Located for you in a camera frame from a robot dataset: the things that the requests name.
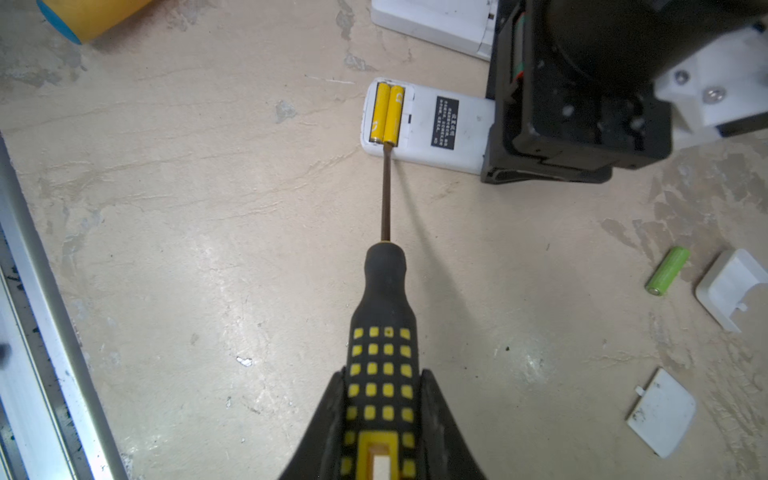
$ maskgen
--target scratched surface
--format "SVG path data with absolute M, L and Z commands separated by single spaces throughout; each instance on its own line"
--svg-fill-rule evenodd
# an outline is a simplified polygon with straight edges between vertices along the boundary
M 369 82 L 485 89 L 367 7 L 159 0 L 76 47 L 0 2 L 0 130 L 133 479 L 277 477 L 379 231 Z M 489 478 L 768 478 L 768 290 L 741 335 L 693 296 L 724 248 L 768 265 L 767 157 L 764 131 L 600 186 L 396 165 L 422 364 Z M 698 403 L 665 460 L 624 424 L 658 366 Z

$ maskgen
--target black label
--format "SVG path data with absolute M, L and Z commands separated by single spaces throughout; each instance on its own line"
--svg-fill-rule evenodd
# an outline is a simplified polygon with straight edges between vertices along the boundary
M 435 103 L 435 125 L 432 127 L 432 146 L 453 150 L 456 141 L 458 100 L 437 97 Z

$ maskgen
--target blue end cap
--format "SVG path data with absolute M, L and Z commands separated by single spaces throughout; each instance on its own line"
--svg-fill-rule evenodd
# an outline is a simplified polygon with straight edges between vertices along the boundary
M 83 45 L 80 42 L 80 39 L 77 35 L 74 34 L 72 30 L 69 29 L 67 24 L 65 24 L 59 17 L 56 15 L 53 10 L 51 10 L 45 3 L 42 2 L 42 0 L 38 0 L 38 8 L 40 8 L 40 12 L 42 12 L 43 16 L 46 20 L 48 20 L 48 23 L 53 25 L 53 28 L 58 30 L 60 34 L 65 36 L 69 41 L 72 43 L 76 43 L 78 45 Z

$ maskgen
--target yellow cylinder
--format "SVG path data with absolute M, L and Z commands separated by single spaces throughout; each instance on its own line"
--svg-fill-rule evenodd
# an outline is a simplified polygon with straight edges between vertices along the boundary
M 395 85 L 389 92 L 389 105 L 386 111 L 386 125 L 384 127 L 384 143 L 397 147 L 400 136 L 400 118 L 402 116 L 402 103 L 406 96 L 403 87 Z
M 37 0 L 48 22 L 77 44 L 93 40 L 151 0 Z
M 389 106 L 389 85 L 382 82 L 376 88 L 376 101 L 373 104 L 373 121 L 371 122 L 371 141 L 381 144 L 384 142 L 384 125 Z

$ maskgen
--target black and yellow handle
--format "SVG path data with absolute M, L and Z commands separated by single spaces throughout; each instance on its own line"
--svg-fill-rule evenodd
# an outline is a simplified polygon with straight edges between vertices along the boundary
M 368 249 L 365 272 L 366 289 L 349 328 L 339 473 L 372 480 L 374 465 L 388 458 L 390 480 L 415 478 L 419 346 L 406 299 L 406 255 L 394 243 L 377 243 Z

